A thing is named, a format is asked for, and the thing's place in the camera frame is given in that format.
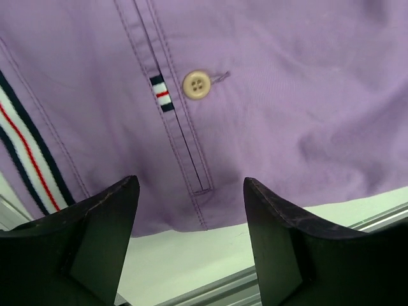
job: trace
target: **shirt placket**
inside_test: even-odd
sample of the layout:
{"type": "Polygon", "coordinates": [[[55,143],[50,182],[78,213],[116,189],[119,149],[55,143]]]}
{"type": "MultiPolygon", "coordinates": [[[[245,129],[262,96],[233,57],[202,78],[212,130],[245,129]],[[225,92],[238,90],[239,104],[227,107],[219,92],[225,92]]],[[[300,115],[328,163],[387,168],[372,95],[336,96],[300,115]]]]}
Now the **shirt placket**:
{"type": "Polygon", "coordinates": [[[130,39],[140,57],[142,68],[152,84],[152,93],[160,106],[163,123],[184,174],[191,194],[203,194],[212,189],[193,125],[175,78],[171,59],[166,52],[151,10],[146,1],[123,0],[124,17],[129,26],[130,39]]]}

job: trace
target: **striped tab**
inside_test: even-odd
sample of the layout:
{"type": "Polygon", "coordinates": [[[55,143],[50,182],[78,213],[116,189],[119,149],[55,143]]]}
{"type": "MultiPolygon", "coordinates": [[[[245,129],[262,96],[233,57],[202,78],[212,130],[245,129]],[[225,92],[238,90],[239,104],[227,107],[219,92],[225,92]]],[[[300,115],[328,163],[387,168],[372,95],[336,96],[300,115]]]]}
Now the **striped tab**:
{"type": "Polygon", "coordinates": [[[40,132],[0,71],[0,139],[18,173],[44,215],[74,199],[40,132]]]}
{"type": "Polygon", "coordinates": [[[157,102],[162,111],[169,112],[170,110],[174,110],[170,94],[162,75],[150,78],[150,82],[152,83],[154,94],[156,95],[157,102]]]}

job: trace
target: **white surface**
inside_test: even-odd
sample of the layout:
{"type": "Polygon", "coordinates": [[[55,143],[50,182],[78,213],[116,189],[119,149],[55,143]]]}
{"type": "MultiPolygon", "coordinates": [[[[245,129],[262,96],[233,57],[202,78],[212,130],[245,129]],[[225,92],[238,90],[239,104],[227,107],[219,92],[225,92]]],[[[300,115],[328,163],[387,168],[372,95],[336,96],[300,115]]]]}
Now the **white surface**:
{"type": "Polygon", "coordinates": [[[0,230],[12,230],[30,220],[0,194],[0,230]]]}
{"type": "Polygon", "coordinates": [[[13,206],[21,212],[25,218],[32,220],[33,218],[31,217],[30,213],[26,210],[26,208],[21,204],[21,201],[18,199],[18,197],[15,195],[13,189],[10,187],[6,179],[4,178],[3,174],[0,173],[0,194],[5,198],[8,202],[13,204],[13,206]]]}
{"type": "MultiPolygon", "coordinates": [[[[345,203],[309,207],[350,226],[408,201],[408,188],[345,203]]],[[[133,305],[154,306],[254,265],[246,224],[199,233],[132,238],[119,293],[133,305]]]]}

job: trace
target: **lavender fabric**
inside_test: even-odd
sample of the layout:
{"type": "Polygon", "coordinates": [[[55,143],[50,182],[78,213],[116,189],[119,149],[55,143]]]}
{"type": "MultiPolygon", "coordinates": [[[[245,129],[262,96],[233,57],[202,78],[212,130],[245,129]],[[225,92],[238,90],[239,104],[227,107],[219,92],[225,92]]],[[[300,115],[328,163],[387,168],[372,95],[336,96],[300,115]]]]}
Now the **lavender fabric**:
{"type": "MultiPolygon", "coordinates": [[[[207,230],[245,222],[245,177],[301,207],[408,185],[407,16],[406,0],[2,0],[0,70],[76,201],[137,175],[134,235],[207,230]],[[197,69],[213,85],[193,101],[197,69]]],[[[2,143],[0,171],[41,217],[2,143]]]]}

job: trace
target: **striped ribbon trim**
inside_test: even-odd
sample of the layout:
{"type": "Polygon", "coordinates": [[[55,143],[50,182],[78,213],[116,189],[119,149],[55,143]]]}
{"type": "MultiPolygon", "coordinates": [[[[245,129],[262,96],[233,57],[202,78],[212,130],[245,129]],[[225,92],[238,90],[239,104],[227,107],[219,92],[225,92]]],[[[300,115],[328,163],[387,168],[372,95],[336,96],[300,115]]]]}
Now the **striped ribbon trim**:
{"type": "Polygon", "coordinates": [[[44,139],[1,71],[0,139],[44,215],[74,204],[44,139]]]}
{"type": "Polygon", "coordinates": [[[152,83],[153,91],[156,95],[156,99],[161,107],[161,110],[163,112],[174,110],[173,102],[171,102],[171,97],[168,92],[166,83],[164,82],[163,76],[158,75],[150,78],[150,82],[152,83]]]}

